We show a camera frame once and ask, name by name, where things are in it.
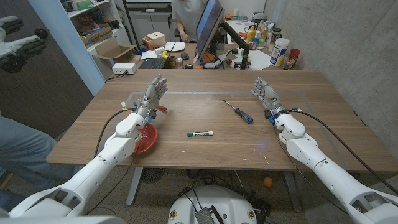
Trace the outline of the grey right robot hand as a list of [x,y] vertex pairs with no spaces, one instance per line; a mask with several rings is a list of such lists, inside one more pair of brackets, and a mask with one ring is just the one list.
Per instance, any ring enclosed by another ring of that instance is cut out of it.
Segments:
[[262,102],[266,119],[276,120],[280,115],[287,112],[282,106],[276,91],[265,80],[258,77],[254,81],[254,87],[255,90],[250,92]]

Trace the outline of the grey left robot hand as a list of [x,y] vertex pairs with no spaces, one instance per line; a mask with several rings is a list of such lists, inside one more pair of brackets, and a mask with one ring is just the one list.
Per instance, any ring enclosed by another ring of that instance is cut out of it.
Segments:
[[136,113],[147,119],[167,90],[167,79],[158,74],[147,86]]

